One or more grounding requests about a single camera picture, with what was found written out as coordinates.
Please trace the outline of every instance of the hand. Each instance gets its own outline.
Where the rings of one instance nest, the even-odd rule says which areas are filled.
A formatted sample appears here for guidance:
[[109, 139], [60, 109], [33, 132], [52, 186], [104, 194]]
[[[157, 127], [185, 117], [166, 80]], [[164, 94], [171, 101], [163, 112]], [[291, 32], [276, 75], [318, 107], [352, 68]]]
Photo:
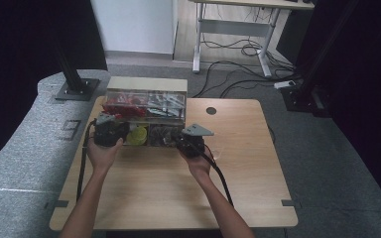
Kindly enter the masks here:
[[[209, 170], [211, 168], [211, 165], [203, 156], [187, 158], [181, 151], [179, 151], [179, 153], [185, 159], [185, 161], [187, 161], [188, 166], [190, 168], [190, 173], [196, 180], [199, 180], [204, 176], [209, 176]], [[205, 146], [205, 154], [213, 160], [212, 155], [209, 152], [209, 148], [207, 146]]]
[[122, 138], [120, 138], [113, 147], [101, 147], [95, 145], [94, 133], [92, 132], [88, 140], [87, 154], [94, 171], [107, 173], [113, 165], [118, 149], [120, 149], [122, 145]]

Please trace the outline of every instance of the black device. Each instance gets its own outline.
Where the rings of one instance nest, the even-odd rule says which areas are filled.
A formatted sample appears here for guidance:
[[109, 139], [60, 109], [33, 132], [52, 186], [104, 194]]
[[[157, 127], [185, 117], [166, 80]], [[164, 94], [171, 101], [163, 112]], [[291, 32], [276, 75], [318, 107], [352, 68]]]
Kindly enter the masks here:
[[182, 130], [182, 133], [176, 137], [176, 147], [187, 158], [204, 156], [205, 142], [202, 136], [213, 135], [211, 131], [197, 124], [193, 124]]
[[112, 147], [122, 138], [126, 141], [129, 122], [116, 122], [114, 115], [100, 113], [95, 120], [94, 143], [103, 147]]

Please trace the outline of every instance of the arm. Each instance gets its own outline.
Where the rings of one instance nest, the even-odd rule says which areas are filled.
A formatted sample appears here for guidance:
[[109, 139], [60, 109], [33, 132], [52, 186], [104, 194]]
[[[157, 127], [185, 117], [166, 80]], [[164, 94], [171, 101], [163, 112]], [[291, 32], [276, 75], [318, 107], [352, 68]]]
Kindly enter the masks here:
[[114, 147], [103, 148], [95, 145], [91, 137], [88, 141], [87, 154], [93, 167], [92, 175], [67, 219], [60, 237], [91, 237], [104, 179], [113, 165], [117, 150], [123, 144], [120, 139]]
[[223, 237], [255, 237], [240, 214], [228, 203], [212, 182], [209, 177], [209, 162], [203, 157], [188, 159], [183, 154], [181, 155], [187, 161], [190, 173], [205, 193]]

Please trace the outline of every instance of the transparent storage bin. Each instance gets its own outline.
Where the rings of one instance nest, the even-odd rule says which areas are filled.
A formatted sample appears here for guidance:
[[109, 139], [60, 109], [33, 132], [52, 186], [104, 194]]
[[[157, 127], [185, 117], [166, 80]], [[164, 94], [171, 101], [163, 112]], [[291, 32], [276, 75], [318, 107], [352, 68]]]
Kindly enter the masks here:
[[185, 128], [187, 90], [183, 88], [187, 88], [187, 82], [136, 77], [114, 79], [109, 85], [116, 88], [107, 87], [102, 109], [115, 115], [119, 123], [129, 122], [130, 132], [124, 145], [173, 147], [173, 137]]

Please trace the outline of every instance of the gray carpet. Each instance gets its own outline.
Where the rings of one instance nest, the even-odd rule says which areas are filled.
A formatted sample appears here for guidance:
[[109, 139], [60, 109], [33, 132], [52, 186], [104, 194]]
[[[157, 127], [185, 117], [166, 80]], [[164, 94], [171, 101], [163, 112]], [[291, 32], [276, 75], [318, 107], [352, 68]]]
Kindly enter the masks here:
[[[188, 79], [189, 96], [199, 92], [206, 76], [206, 70], [192, 74], [190, 68], [180, 67], [110, 65], [109, 71], [112, 75]], [[213, 71], [208, 87], [222, 82], [227, 73]], [[109, 73], [98, 70], [82, 70], [80, 75], [101, 79], [91, 101], [57, 103], [52, 97], [64, 78], [56, 74], [43, 79], [31, 111], [0, 152], [0, 237], [58, 235], [49, 228], [49, 221], [84, 122], [110, 78]], [[254, 77], [236, 72], [226, 85], [241, 79]], [[218, 97], [223, 89], [214, 88], [202, 97]], [[381, 237], [381, 189], [331, 119], [288, 112], [273, 87], [235, 88], [226, 97], [261, 102], [299, 216], [298, 226], [254, 229], [257, 237]], [[80, 121], [77, 131], [67, 120]], [[94, 237], [104, 235], [95, 232]], [[122, 235], [215, 237], [217, 232], [129, 231]]]

